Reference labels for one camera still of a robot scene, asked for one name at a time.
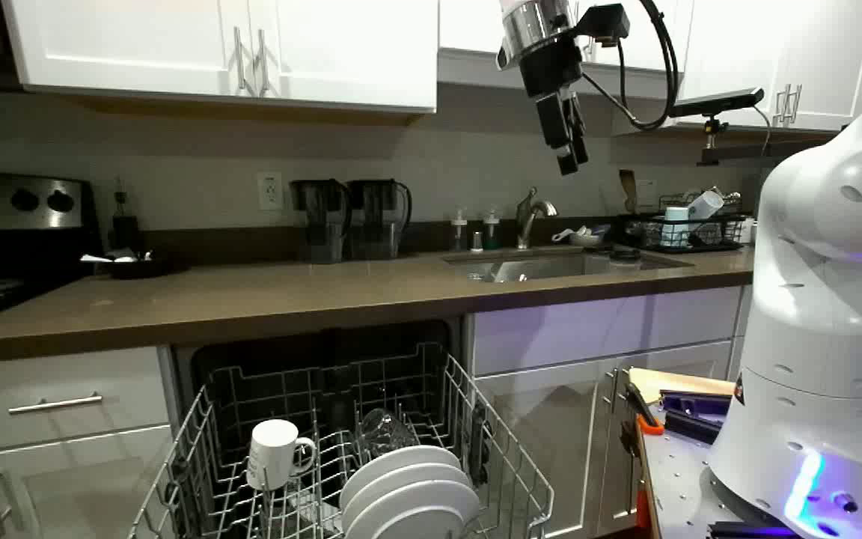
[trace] outlet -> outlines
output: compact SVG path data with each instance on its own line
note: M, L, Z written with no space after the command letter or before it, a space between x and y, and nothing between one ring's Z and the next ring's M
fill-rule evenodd
M268 211L283 211L289 205L289 183L283 173L259 173L259 205Z

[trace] countertop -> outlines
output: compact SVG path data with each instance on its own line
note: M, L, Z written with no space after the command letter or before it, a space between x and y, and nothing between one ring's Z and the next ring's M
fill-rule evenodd
M371 262L200 267L140 280L93 276L0 310L0 360L206 345L326 325L729 286L745 283L753 276L753 252L681 253L670 259L690 267L516 283L470 280L446 262L446 253Z

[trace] dishwasher rack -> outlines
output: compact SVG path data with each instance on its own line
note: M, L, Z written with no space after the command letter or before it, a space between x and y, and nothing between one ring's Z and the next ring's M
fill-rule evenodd
M299 370L214 370L129 529L129 539L343 539L343 484L381 442L356 426L395 409L419 442L446 445L477 484L483 511L462 535L540 539L555 490L512 429L440 345L410 357ZM251 426L289 417L322 445L317 466L271 493L247 482Z

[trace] white plate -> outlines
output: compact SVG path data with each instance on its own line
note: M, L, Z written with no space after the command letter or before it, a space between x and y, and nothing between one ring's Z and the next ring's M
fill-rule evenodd
M464 482L413 482L365 505L346 539L446 539L483 508L479 493Z
M395 453L387 453L375 460L369 460L362 469L356 469L346 487L343 487L343 497L338 497L338 505L346 508L347 500L365 487L369 482L387 475L389 469L399 469L399 466L410 466L410 463L453 463L453 466L462 466L456 453L443 448L443 445L401 445Z
M384 472L381 478L362 484L353 490L353 497L347 500L346 511L343 511L343 521L346 526L365 508L371 505L378 497L389 493L389 490L399 490L405 484L416 484L416 482L435 482L435 478L443 478L443 482L464 482L470 487L470 478L462 466L456 463L410 463L410 466L399 466L399 469L389 469Z

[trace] backsplash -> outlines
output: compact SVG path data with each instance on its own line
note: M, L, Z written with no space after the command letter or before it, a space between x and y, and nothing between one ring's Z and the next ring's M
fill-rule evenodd
M205 119L106 114L55 95L0 92L0 170L64 173L97 185L109 223L115 188L151 229L299 223L290 205L265 208L259 177L399 177L416 195L416 222L446 222L462 205L483 219L540 191L564 214L624 211L616 170L634 167L640 200L663 191L757 188L763 165L696 167L697 144L615 138L610 107L583 102L589 165L561 177L522 92L440 86L423 119Z

